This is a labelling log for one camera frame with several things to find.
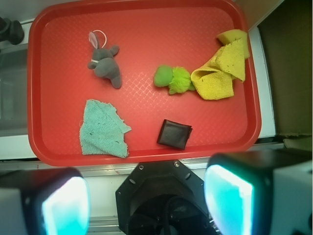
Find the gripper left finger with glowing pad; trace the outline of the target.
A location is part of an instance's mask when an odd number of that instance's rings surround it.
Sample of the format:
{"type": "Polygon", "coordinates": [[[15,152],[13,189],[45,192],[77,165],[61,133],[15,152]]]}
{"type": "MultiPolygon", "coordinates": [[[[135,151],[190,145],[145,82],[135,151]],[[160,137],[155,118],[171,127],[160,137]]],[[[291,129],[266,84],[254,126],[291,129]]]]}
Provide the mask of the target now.
{"type": "Polygon", "coordinates": [[[16,170],[0,176],[2,235],[85,235],[87,181],[72,167],[16,170]]]}

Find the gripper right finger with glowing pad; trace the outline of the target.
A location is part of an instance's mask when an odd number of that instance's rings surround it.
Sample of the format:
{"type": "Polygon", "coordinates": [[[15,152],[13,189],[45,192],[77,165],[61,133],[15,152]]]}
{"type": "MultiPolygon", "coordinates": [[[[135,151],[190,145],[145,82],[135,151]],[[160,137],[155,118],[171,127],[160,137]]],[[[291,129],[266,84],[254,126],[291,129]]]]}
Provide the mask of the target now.
{"type": "Polygon", "coordinates": [[[299,149],[217,153],[204,175],[213,227],[222,235],[310,235],[313,154],[299,149]]]}

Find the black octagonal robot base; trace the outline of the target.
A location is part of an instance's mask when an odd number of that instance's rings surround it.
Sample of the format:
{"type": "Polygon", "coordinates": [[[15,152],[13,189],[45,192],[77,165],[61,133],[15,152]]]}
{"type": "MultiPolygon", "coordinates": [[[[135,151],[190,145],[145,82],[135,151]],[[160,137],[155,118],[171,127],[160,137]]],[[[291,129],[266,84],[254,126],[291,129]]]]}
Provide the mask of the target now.
{"type": "Polygon", "coordinates": [[[139,163],[115,192],[127,235],[216,235],[204,181],[178,160],[139,163]]]}

